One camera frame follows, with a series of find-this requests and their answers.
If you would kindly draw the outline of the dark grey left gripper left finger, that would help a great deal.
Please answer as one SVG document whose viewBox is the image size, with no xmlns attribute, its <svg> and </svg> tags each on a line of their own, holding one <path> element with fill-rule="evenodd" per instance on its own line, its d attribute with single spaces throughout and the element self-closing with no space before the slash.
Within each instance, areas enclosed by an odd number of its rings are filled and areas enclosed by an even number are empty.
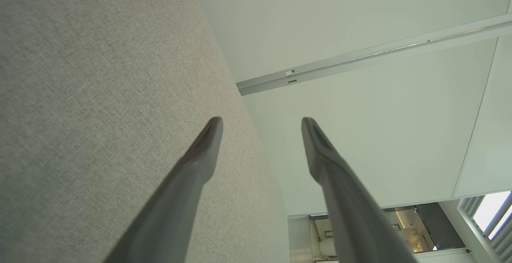
<svg viewBox="0 0 512 263">
<path fill-rule="evenodd" d="M 223 133 L 212 117 L 163 179 L 106 263 L 184 263 L 203 186 L 212 178 Z"/>
</svg>

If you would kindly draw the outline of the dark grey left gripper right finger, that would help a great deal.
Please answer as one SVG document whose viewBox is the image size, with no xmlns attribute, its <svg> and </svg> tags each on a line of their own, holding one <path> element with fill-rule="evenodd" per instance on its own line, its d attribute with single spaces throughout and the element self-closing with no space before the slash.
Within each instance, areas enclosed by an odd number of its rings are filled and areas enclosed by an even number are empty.
<svg viewBox="0 0 512 263">
<path fill-rule="evenodd" d="M 341 263 L 415 263 L 405 242 L 318 123 L 304 117 L 302 139 L 314 180 L 322 187 Z"/>
</svg>

